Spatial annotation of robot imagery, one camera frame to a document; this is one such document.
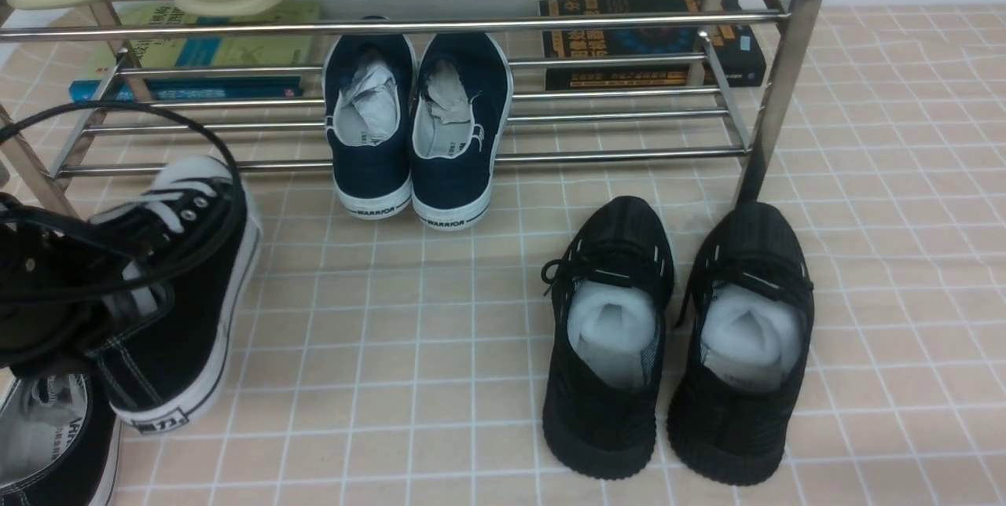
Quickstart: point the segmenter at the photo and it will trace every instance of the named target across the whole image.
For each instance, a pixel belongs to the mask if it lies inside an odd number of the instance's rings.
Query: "black high-top sneaker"
[[[106,506],[120,427],[90,377],[15,381],[0,406],[0,504]]]
[[[89,355],[112,407],[141,433],[181,428],[222,392],[234,309],[260,251],[261,216],[252,194],[234,187],[222,163],[192,156],[166,166],[136,201],[91,219],[103,229],[152,244],[149,265],[157,268],[202,248],[227,216],[235,194],[244,194],[247,212],[206,262],[158,288],[104,300],[118,333]],[[111,265],[105,259],[92,266],[96,276],[143,273],[134,265],[110,270]]]

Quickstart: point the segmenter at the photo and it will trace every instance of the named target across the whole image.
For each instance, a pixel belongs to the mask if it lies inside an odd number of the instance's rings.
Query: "book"
[[[548,0],[540,2],[543,16],[613,15],[622,12],[698,12],[700,0]],[[727,11],[738,11],[737,0],[722,0]],[[546,30],[545,55],[592,58],[604,55],[647,55],[693,52],[696,27],[652,29]],[[766,59],[749,25],[723,25],[712,33],[716,55],[733,88],[760,87]],[[647,88],[685,85],[687,64],[644,66],[556,66],[545,70],[545,90],[575,88]],[[706,82],[714,83],[706,68]]]
[[[319,2],[288,1],[271,11],[255,16],[197,16],[172,4],[136,5],[120,12],[127,26],[221,25],[222,23],[311,23],[319,20]],[[137,58],[144,68],[199,68],[199,66],[295,66],[311,57],[314,36],[191,37],[191,39],[152,39],[132,41]],[[73,102],[94,97],[98,85],[115,66],[115,55],[108,44],[100,43],[76,79],[69,85]],[[252,99],[292,98],[304,94],[301,76],[203,76],[152,78],[148,88],[155,99]],[[122,85],[115,99],[133,101],[133,92]]]

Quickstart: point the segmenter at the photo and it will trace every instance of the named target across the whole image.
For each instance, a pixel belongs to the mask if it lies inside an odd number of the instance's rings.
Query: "shoe rack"
[[[604,16],[528,16],[518,19],[471,19],[471,20],[387,20],[373,23],[362,20],[324,20],[319,23],[241,23],[241,25],[191,25],[171,27],[123,27],[113,8],[113,2],[143,2],[171,0],[108,0],[94,2],[91,10],[97,19],[97,27],[29,27],[11,29],[0,27],[0,43],[25,43],[25,41],[107,41],[119,59],[99,85],[95,99],[115,96],[120,85],[129,85],[134,96],[140,101],[150,102],[151,94],[146,80],[152,78],[193,77],[213,75],[290,75],[291,73],[320,73],[321,64],[305,66],[247,66],[247,68],[170,68],[141,69],[135,59],[129,40],[151,39],[151,37],[196,37],[196,36],[238,36],[238,34],[387,34],[387,33],[438,33],[459,32],[460,30],[482,30],[483,32],[506,32],[510,30],[570,30],[607,29],[607,27],[699,27],[695,50],[683,54],[636,55],[635,57],[598,57],[582,59],[518,58],[511,61],[513,68],[536,68],[546,66],[619,66],[643,64],[689,64],[693,75],[691,80],[702,78],[703,64],[711,69],[715,85],[686,85],[681,88],[627,88],[627,90],[564,91],[564,92],[518,92],[514,102],[561,101],[575,104],[578,101],[606,99],[646,98],[664,102],[677,97],[711,97],[715,106],[700,109],[675,110],[665,106],[665,110],[633,112],[604,109],[583,110],[582,113],[563,115],[533,115],[510,117],[509,126],[533,126],[533,124],[599,124],[604,131],[606,123],[640,121],[682,120],[722,120],[730,143],[703,148],[669,149],[625,149],[625,151],[575,151],[549,152],[539,154],[513,154],[497,156],[499,165],[562,165],[563,163],[615,163],[633,161],[660,161],[672,159],[740,158],[743,169],[736,201],[758,198],[759,191],[772,158],[773,149],[783,127],[797,77],[807,52],[810,37],[821,8],[821,0],[765,0],[766,9],[741,12],[661,12],[660,14],[604,15]],[[718,9],[718,2],[708,1],[704,9]],[[6,22],[13,9],[0,1],[0,20]],[[708,27],[731,25],[732,23],[775,23],[780,33],[775,61],[768,76],[766,91],[757,119],[749,127],[740,116],[722,66],[712,48]],[[323,106],[321,98],[291,99],[227,99],[216,102],[161,102],[164,108],[190,110],[244,110],[255,108],[306,108]],[[0,122],[10,121],[6,111],[0,108]],[[208,129],[223,136],[226,134],[259,133],[259,131],[320,131],[322,120],[316,121],[269,121],[241,123],[208,123]],[[25,138],[12,138],[4,144],[2,151],[11,167],[21,176],[28,188],[41,204],[60,213],[74,213],[66,200],[64,190],[73,178],[100,176],[153,175],[160,170],[158,163],[117,163],[117,165],[94,165],[82,163],[90,145],[100,136],[129,135],[172,135],[186,133],[183,126],[173,124],[106,124],[105,113],[95,111],[83,113],[71,131],[70,137],[50,167],[44,166]],[[309,172],[310,170],[330,170],[331,161],[317,160],[291,161],[250,161],[243,162],[241,169],[248,173],[265,172]]]

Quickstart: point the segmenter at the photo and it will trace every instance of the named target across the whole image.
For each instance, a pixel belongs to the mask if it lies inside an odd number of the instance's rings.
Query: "navy canvas shoe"
[[[438,34],[420,65],[412,128],[412,208],[442,230],[489,208],[493,163],[510,116],[513,73],[489,34]]]
[[[339,201],[361,219],[405,209],[415,50],[402,34],[348,34],[322,71],[325,137]]]

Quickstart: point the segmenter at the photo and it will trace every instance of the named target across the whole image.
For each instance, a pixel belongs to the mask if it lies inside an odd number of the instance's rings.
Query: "tiled floor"
[[[513,55],[540,51],[531,34],[505,41]],[[15,119],[63,102],[87,52],[22,46],[0,101]],[[739,94],[748,121],[757,97]],[[250,178],[269,243],[237,317],[227,393],[175,436],[128,434],[116,504],[1002,504],[1004,99],[1006,8],[823,16],[763,193],[798,229],[818,305],[788,454],[766,484],[706,482],[663,436],[646,471],[603,484],[558,465],[538,423],[551,345],[539,267],[594,208],[635,194],[658,206],[686,277],[739,172],[707,161],[501,170],[488,217],[460,234],[409,213],[351,219],[325,175]],[[226,113],[263,115],[291,113]],[[51,158],[68,123],[27,136]],[[503,151],[725,143],[711,125],[667,126],[521,127]],[[245,159],[327,154],[320,131],[231,141]],[[206,149],[105,138],[89,162]],[[69,193],[87,213],[143,184],[81,179]],[[669,344],[661,416],[684,341]]]

